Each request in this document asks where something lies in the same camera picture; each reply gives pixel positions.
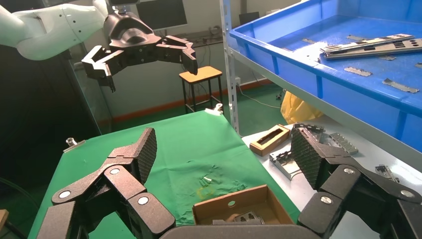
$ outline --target blue plastic tray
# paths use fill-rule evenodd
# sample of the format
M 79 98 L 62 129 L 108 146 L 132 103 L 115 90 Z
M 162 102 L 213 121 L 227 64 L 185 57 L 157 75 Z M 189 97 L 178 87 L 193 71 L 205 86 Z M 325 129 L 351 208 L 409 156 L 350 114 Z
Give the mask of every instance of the blue plastic tray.
M 321 47 L 405 33 L 422 38 L 422 0 L 309 0 L 230 32 L 244 56 L 284 80 L 422 151 L 422 53 L 324 59 Z M 364 77 L 346 67 L 372 73 Z

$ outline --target small wooden box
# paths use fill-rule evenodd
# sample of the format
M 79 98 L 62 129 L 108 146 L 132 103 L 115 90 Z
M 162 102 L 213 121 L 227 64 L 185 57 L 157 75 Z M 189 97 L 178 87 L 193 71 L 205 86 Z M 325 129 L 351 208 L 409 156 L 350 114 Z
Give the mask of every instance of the small wooden box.
M 267 134 L 259 140 L 250 143 L 252 152 L 264 156 L 271 153 L 278 145 L 289 138 L 290 129 L 278 124 L 267 131 Z

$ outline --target computer screen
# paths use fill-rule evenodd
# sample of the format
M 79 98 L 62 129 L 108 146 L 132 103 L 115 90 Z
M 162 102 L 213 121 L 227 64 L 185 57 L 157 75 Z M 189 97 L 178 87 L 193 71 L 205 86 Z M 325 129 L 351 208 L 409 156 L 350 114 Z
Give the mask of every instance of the computer screen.
M 153 0 L 136 5 L 139 18 L 153 30 L 188 24 L 183 0 Z

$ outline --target silver screw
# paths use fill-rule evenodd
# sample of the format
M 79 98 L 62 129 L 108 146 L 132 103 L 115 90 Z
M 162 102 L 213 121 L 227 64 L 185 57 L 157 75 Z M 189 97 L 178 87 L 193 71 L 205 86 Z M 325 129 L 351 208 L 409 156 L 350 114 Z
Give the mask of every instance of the silver screw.
M 59 198 L 66 198 L 70 195 L 70 191 L 64 191 L 59 195 Z
M 332 200 L 329 197 L 323 196 L 323 197 L 321 197 L 321 202 L 323 202 L 325 204 L 331 204 Z
M 148 198 L 147 198 L 147 197 L 141 197 L 141 198 L 138 200 L 138 203 L 139 203 L 140 205 L 145 205 L 147 202 L 148 202 Z
M 350 168 L 345 168 L 343 171 L 348 173 L 348 174 L 355 173 L 355 171 L 351 170 Z
M 110 171 L 110 174 L 118 174 L 120 172 L 120 169 L 114 168 Z
M 411 193 L 411 192 L 409 192 L 409 191 L 406 191 L 406 190 L 402 190 L 402 191 L 401 191 L 401 193 L 402 193 L 403 195 L 405 195 L 406 197 L 408 197 L 408 198 L 413 198 L 413 197 L 415 197 L 415 195 L 414 195 L 413 193 Z

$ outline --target green cloth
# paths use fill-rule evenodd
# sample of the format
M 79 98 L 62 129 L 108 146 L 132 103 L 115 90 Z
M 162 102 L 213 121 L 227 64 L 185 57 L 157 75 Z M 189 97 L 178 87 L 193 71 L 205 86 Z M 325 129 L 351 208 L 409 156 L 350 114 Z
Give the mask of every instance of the green cloth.
M 292 219 L 297 220 L 299 210 L 227 120 L 197 112 L 98 136 L 64 153 L 29 238 L 36 238 L 55 192 L 97 170 L 114 148 L 136 142 L 146 127 L 155 128 L 158 152 L 145 186 L 174 215 L 178 226 L 194 224 L 195 203 L 263 184 L 271 188 Z M 133 236 L 113 213 L 90 233 L 90 238 Z

